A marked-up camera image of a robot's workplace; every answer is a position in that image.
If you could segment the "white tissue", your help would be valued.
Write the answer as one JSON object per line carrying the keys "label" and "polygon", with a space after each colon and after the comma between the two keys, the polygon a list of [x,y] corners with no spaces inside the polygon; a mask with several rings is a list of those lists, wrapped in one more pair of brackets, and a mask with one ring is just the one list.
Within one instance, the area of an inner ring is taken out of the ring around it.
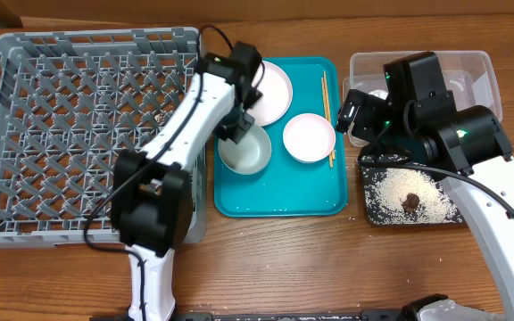
{"label": "white tissue", "polygon": [[373,95],[379,99],[385,100],[388,96],[388,92],[383,89],[376,89],[369,92],[370,95]]}

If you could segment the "grey bowl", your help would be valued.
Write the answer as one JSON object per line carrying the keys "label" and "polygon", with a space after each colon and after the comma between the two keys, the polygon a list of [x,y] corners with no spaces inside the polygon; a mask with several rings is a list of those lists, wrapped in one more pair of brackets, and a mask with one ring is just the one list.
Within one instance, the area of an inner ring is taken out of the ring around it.
{"label": "grey bowl", "polygon": [[268,165],[272,145],[263,128],[252,126],[238,143],[230,139],[219,140],[218,153],[222,162],[233,172],[253,175]]}

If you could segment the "pink bowl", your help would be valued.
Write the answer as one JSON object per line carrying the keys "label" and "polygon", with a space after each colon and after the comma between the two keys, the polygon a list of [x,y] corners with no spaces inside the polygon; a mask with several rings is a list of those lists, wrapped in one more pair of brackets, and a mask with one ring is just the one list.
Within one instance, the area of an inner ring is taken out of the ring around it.
{"label": "pink bowl", "polygon": [[303,113],[286,123],[283,144],[297,161],[314,163],[324,160],[332,153],[336,145],[336,133],[324,117]]}

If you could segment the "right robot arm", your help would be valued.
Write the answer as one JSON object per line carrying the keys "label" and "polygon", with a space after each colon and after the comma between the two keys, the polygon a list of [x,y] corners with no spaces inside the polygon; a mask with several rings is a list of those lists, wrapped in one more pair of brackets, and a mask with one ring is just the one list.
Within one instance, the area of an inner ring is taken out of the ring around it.
{"label": "right robot arm", "polygon": [[336,131],[367,141],[363,168],[406,169],[438,178],[475,237],[504,312],[491,314],[433,294],[403,307],[402,320],[514,320],[514,156],[486,107],[456,108],[452,93],[386,99],[349,90]]}

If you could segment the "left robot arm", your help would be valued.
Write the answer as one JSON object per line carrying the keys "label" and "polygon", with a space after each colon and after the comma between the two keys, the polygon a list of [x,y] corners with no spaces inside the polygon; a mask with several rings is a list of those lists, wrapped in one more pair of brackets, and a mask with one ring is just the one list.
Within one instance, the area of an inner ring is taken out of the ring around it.
{"label": "left robot arm", "polygon": [[114,166],[111,221],[131,262],[132,320],[169,320],[173,259],[194,214],[191,172],[211,135],[238,143],[253,127],[248,109],[262,94],[261,55],[206,54],[196,65],[185,99],[140,151],[124,150]]}

